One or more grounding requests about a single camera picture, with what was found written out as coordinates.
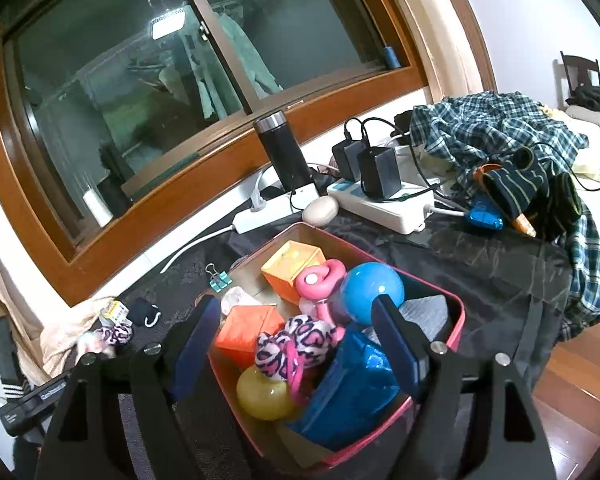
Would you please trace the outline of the beige egg shaped object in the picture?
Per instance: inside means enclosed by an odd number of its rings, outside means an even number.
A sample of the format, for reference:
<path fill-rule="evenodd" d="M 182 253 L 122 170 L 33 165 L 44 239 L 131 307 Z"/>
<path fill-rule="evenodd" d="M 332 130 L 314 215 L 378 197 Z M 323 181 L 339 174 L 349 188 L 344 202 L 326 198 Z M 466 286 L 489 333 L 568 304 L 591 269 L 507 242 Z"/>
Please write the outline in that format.
<path fill-rule="evenodd" d="M 310 226 L 322 228 L 337 217 L 338 202 L 332 196 L 321 196 L 312 200 L 302 211 L 302 221 Z"/>

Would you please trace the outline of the blue plastic connector piece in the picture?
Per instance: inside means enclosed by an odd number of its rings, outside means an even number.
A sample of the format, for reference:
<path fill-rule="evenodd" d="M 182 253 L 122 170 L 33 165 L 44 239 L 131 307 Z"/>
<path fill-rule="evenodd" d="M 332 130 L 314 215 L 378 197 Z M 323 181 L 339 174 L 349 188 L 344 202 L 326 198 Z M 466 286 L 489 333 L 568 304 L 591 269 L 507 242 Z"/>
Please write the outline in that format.
<path fill-rule="evenodd" d="M 501 211 L 486 194 L 479 194 L 474 197 L 466 220 L 472 226 L 480 229 L 501 231 L 504 228 Z"/>

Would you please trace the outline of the green binder clip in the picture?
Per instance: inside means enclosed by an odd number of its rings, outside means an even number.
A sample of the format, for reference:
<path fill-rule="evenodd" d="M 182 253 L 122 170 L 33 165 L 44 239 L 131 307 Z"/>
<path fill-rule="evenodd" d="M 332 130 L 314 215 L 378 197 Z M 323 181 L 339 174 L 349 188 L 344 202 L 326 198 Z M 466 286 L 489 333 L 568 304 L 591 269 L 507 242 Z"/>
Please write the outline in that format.
<path fill-rule="evenodd" d="M 217 294 L 233 283 L 230 276 L 225 271 L 218 272 L 213 263 L 208 263 L 204 270 L 210 276 L 209 285 L 211 289 Z"/>

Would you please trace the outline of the wooden window frame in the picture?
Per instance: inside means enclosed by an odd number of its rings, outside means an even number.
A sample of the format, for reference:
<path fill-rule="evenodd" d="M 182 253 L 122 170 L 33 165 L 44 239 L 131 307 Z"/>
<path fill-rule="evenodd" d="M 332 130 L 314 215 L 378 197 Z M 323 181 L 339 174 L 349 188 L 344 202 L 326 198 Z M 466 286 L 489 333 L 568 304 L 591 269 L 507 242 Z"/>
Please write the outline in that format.
<path fill-rule="evenodd" d="M 306 142 L 495 86 L 468 0 L 0 0 L 0 203 L 76 304 L 265 164 L 257 119 Z M 108 174 L 132 206 L 100 228 L 83 194 Z"/>

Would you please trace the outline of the navy blue sock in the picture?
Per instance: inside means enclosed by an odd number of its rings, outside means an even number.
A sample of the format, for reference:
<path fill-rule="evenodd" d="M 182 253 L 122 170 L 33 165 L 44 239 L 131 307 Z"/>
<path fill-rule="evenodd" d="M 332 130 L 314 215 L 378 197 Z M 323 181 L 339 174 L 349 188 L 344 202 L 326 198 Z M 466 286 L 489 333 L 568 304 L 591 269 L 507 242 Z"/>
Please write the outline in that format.
<path fill-rule="evenodd" d="M 128 305 L 126 317 L 136 326 L 153 328 L 160 320 L 161 311 L 145 298 L 135 298 Z"/>

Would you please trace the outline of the orange cube box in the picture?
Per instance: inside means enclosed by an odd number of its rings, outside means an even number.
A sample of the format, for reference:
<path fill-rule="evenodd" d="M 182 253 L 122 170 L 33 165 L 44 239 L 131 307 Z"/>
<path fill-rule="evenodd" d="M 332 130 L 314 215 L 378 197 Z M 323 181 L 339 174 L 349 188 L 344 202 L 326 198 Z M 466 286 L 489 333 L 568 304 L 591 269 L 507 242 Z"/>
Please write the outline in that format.
<path fill-rule="evenodd" d="M 291 304 L 298 304 L 300 295 L 294 286 L 294 280 L 303 269 L 319 266 L 325 261 L 321 248 L 290 240 L 268 258 L 261 266 L 261 273 L 280 298 Z"/>

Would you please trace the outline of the cream curtain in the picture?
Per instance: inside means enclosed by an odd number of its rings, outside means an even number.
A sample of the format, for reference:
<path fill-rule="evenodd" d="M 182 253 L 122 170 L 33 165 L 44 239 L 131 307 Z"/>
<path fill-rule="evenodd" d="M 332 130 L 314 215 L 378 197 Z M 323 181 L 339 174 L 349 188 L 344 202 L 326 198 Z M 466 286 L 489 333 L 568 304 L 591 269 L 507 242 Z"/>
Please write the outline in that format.
<path fill-rule="evenodd" d="M 89 332 L 112 297 L 90 298 L 52 316 L 44 327 L 33 314 L 25 314 L 8 290 L 0 266 L 0 318 L 14 332 L 16 357 L 24 376 L 36 386 L 58 376 L 68 363 L 70 351 Z"/>

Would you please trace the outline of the black power adapter rear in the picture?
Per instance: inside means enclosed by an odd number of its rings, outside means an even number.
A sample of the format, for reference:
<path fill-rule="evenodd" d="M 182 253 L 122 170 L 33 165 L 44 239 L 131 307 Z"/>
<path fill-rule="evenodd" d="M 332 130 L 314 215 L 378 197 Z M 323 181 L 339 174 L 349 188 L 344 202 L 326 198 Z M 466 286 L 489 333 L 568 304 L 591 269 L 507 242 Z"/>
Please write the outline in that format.
<path fill-rule="evenodd" d="M 332 157 L 344 180 L 350 182 L 360 180 L 361 170 L 358 155 L 367 149 L 368 145 L 364 140 L 343 140 L 332 147 Z"/>

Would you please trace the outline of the striped dark sock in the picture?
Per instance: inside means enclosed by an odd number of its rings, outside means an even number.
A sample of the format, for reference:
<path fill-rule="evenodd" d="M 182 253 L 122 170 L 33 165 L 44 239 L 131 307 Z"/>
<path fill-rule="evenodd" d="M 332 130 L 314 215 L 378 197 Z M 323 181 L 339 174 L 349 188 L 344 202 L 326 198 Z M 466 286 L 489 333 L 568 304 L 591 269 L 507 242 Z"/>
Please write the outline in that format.
<path fill-rule="evenodd" d="M 581 219 L 583 206 L 572 177 L 548 174 L 530 148 L 520 148 L 504 162 L 479 166 L 472 178 L 521 233 L 554 242 Z"/>

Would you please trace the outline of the pink foam tube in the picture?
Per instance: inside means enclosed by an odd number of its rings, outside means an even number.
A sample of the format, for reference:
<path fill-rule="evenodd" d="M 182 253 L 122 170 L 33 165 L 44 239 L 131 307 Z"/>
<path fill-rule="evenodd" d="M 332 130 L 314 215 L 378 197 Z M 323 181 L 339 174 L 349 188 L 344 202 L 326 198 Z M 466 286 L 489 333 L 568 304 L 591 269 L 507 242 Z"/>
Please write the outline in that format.
<path fill-rule="evenodd" d="M 300 296 L 300 311 L 336 326 L 337 323 L 330 313 L 329 297 L 346 274 L 346 267 L 337 259 L 329 259 L 318 266 L 304 268 L 294 280 L 294 288 Z"/>

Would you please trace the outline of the blue ball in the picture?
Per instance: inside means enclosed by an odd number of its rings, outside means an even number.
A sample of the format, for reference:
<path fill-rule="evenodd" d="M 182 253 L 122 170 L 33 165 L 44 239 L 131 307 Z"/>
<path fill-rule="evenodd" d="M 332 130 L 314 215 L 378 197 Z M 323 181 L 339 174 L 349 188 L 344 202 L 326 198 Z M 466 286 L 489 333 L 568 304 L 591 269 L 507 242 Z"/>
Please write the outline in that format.
<path fill-rule="evenodd" d="M 380 295 L 388 295 L 393 303 L 400 307 L 405 300 L 402 278 L 385 263 L 361 263 L 351 269 L 340 284 L 341 310 L 353 322 L 370 326 L 373 301 Z"/>

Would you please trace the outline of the black power adapter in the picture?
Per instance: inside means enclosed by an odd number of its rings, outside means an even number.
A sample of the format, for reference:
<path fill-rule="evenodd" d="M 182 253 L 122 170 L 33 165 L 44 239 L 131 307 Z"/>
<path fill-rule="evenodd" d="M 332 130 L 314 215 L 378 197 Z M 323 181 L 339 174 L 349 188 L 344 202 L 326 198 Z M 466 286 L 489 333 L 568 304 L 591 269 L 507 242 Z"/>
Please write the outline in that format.
<path fill-rule="evenodd" d="M 332 157 L 344 180 L 350 182 L 360 180 L 361 170 L 358 155 L 367 149 L 368 145 L 364 140 L 343 140 L 332 147 Z"/>
<path fill-rule="evenodd" d="M 388 200 L 402 188 L 394 148 L 366 148 L 358 154 L 358 166 L 361 188 L 367 197 L 373 200 Z"/>

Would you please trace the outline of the black thermos flask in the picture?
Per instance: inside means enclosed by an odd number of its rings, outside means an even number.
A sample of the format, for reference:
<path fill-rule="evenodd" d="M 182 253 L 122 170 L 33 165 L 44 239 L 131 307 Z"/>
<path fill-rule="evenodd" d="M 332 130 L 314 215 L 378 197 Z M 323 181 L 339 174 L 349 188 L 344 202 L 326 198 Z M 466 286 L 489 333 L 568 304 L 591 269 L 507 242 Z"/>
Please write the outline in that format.
<path fill-rule="evenodd" d="M 309 166 L 281 110 L 257 119 L 253 125 L 287 192 L 313 183 Z"/>

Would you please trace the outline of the black cylinder on sill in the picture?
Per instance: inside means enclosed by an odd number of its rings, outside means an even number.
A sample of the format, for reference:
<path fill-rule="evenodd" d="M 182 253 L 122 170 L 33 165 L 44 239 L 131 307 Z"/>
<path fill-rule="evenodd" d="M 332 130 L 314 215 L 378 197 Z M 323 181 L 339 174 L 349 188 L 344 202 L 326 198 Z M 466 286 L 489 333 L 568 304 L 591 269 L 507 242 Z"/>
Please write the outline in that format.
<path fill-rule="evenodd" d="M 131 200 L 122 190 L 122 181 L 115 174 L 104 177 L 97 189 L 115 219 L 122 217 L 132 206 Z"/>

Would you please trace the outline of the white power strip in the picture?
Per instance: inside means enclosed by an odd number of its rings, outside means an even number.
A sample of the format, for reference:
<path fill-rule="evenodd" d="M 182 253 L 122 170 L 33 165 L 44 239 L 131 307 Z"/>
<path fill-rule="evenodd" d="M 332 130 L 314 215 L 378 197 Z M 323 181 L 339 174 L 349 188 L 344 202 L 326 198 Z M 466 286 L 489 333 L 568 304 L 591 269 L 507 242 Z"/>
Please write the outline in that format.
<path fill-rule="evenodd" d="M 434 206 L 434 192 L 420 185 L 401 183 L 402 188 L 391 200 L 372 200 L 358 182 L 338 180 L 327 188 L 327 194 L 339 206 L 384 228 L 400 234 L 421 231 Z"/>
<path fill-rule="evenodd" d="M 300 212 L 319 197 L 317 187 L 308 184 L 293 193 L 288 192 L 267 200 L 265 207 L 259 211 L 248 209 L 238 212 L 232 226 L 238 234 L 244 234 Z"/>

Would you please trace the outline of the white cylinder on sill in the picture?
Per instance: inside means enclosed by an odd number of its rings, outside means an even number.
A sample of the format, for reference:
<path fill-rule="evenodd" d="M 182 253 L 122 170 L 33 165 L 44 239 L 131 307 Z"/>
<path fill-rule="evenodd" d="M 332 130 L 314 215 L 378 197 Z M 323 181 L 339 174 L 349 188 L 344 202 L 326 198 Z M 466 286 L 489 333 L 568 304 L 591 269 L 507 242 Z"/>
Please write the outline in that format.
<path fill-rule="evenodd" d="M 104 228 L 114 218 L 99 192 L 94 188 L 89 188 L 83 194 L 83 200 L 100 228 Z"/>

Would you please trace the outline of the plaid shirt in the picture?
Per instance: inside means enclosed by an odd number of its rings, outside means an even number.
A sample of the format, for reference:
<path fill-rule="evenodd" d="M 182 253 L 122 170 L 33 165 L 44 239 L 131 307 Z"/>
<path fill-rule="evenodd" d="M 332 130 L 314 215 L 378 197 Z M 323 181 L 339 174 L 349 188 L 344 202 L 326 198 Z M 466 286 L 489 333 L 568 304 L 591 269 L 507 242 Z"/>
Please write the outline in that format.
<path fill-rule="evenodd" d="M 410 136 L 452 166 L 456 194 L 485 190 L 507 221 L 524 216 L 540 240 L 565 249 L 572 281 L 559 340 L 600 323 L 600 230 L 571 171 L 585 134 L 519 92 L 486 91 L 415 106 Z"/>

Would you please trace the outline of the red cardboard box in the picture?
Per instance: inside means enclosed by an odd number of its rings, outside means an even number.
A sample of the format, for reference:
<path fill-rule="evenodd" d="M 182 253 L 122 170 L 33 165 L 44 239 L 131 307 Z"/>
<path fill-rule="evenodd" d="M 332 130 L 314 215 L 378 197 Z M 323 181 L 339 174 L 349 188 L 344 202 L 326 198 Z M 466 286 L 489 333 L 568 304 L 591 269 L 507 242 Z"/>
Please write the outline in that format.
<path fill-rule="evenodd" d="M 460 344 L 462 300 L 323 230 L 296 223 L 230 271 L 210 364 L 253 479 L 382 479 L 413 425 L 370 328 L 370 302 L 410 308 Z"/>

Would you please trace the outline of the black chair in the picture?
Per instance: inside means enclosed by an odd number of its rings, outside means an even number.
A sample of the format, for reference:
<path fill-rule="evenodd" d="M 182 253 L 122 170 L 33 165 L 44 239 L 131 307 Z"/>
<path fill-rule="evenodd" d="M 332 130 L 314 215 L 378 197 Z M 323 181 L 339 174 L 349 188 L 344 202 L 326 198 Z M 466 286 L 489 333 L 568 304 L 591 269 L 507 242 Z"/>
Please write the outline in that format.
<path fill-rule="evenodd" d="M 582 56 L 568 55 L 560 52 L 562 65 L 568 82 L 568 98 L 566 102 L 569 105 L 579 105 L 587 107 L 589 110 L 597 110 L 598 105 L 590 96 L 584 98 L 578 97 L 579 88 L 593 88 L 595 86 L 592 76 L 597 77 L 597 85 L 600 86 L 600 64 L 598 61 L 591 61 Z"/>

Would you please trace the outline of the yellow ball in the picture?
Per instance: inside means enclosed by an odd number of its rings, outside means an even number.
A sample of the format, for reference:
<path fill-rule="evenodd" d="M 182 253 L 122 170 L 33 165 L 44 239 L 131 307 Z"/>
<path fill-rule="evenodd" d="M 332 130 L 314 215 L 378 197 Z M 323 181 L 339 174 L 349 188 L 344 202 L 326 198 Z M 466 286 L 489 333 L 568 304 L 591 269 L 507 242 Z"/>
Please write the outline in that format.
<path fill-rule="evenodd" d="M 266 422 L 288 417 L 296 409 L 286 382 L 268 378 L 255 365 L 242 372 L 236 393 L 245 412 Z"/>

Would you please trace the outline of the grey sock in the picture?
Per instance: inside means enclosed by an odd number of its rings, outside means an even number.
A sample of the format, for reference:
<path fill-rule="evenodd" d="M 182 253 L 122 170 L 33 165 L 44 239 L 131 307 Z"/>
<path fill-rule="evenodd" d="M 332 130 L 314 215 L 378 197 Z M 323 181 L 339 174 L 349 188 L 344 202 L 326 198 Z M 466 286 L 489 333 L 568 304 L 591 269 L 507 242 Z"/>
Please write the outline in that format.
<path fill-rule="evenodd" d="M 449 321 L 449 311 L 443 295 L 405 300 L 399 308 L 407 322 L 415 323 L 430 341 L 443 332 Z"/>

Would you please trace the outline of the yellow white small box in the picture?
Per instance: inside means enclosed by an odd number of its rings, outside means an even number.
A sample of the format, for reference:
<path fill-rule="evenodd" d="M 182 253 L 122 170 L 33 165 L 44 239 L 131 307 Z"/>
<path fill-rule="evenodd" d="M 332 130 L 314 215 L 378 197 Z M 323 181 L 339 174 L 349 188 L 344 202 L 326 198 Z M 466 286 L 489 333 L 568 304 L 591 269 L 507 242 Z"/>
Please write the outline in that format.
<path fill-rule="evenodd" d="M 99 312 L 99 322 L 105 327 L 131 326 L 128 314 L 129 309 L 120 300 L 109 298 L 106 306 Z"/>

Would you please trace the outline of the blue foam roll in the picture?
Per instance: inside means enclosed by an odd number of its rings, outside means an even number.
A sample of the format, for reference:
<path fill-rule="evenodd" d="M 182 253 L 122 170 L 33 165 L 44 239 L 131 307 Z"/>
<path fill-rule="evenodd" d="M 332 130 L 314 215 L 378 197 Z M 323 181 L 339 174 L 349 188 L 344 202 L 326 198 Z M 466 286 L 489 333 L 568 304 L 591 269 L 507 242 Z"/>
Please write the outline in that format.
<path fill-rule="evenodd" d="M 338 452 L 374 430 L 399 391 L 380 345 L 349 327 L 308 405 L 287 427 Z"/>

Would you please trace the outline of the pink leopard sock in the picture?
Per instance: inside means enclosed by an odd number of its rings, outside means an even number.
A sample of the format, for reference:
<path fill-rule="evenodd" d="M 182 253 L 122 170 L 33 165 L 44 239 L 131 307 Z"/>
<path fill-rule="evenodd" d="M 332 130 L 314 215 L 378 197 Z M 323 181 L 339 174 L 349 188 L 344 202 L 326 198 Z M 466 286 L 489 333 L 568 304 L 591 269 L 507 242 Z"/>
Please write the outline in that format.
<path fill-rule="evenodd" d="M 83 334 L 76 344 L 76 358 L 87 353 L 102 354 L 106 359 L 116 357 L 117 348 L 127 344 L 133 337 L 133 329 L 126 324 L 102 326 Z"/>
<path fill-rule="evenodd" d="M 296 315 L 276 334 L 258 336 L 254 364 L 268 378 L 286 382 L 294 402 L 303 402 L 300 389 L 304 371 L 323 364 L 345 332 L 343 327 L 311 315 Z"/>

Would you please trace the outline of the small blue bottle on sill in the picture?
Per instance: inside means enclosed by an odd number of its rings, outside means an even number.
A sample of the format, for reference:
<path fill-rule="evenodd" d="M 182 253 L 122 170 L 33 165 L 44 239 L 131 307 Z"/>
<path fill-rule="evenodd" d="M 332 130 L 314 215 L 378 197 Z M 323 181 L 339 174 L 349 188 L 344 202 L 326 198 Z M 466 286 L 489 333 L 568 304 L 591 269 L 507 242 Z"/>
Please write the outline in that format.
<path fill-rule="evenodd" d="M 401 67 L 401 63 L 396 56 L 393 47 L 384 47 L 382 52 L 384 52 L 385 62 L 389 70 L 398 70 Z"/>

